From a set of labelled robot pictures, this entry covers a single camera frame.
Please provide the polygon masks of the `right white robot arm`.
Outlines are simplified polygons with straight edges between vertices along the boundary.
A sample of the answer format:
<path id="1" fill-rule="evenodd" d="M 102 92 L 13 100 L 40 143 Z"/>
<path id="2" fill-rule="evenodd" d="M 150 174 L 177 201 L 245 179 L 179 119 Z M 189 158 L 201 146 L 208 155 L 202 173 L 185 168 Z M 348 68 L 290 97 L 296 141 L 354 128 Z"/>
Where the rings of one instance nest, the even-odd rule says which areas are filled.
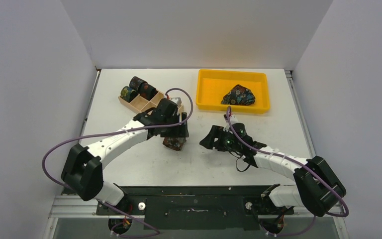
<path id="1" fill-rule="evenodd" d="M 200 145 L 209 150 L 234 152 L 250 166 L 271 170 L 295 182 L 291 186 L 275 186 L 266 193 L 261 200 L 266 213 L 275 213 L 280 207 L 296 206 L 322 217 L 332 215 L 331 208 L 340 203 L 344 208 L 340 216 L 348 216 L 348 206 L 343 202 L 346 189 L 324 158 L 287 155 L 253 140 L 243 123 L 232 126 L 213 125 Z"/>

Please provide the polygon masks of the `orange grey floral tie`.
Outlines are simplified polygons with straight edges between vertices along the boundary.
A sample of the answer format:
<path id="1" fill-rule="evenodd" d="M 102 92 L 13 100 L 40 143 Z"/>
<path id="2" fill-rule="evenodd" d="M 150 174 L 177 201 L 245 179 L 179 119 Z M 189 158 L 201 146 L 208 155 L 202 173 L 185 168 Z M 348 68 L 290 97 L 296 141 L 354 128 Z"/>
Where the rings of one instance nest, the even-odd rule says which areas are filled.
<path id="1" fill-rule="evenodd" d="M 165 137 L 163 140 L 163 145 L 169 149 L 175 150 L 175 151 L 181 151 L 183 149 L 184 144 L 186 143 L 185 137 Z"/>

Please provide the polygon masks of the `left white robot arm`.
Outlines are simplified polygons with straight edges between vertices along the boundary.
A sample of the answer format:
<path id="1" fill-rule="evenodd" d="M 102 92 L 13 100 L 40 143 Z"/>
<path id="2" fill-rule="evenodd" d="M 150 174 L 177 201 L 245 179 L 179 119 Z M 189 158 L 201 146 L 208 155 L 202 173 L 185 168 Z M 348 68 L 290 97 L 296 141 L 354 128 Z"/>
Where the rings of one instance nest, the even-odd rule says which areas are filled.
<path id="1" fill-rule="evenodd" d="M 114 183 L 105 182 L 104 169 L 131 147 L 154 136 L 186 138 L 186 112 L 179 112 L 180 98 L 163 98 L 155 108 L 137 114 L 114 135 L 82 146 L 74 145 L 66 159 L 61 178 L 84 201 L 91 199 L 109 203 L 120 215 L 127 211 L 125 193 Z"/>

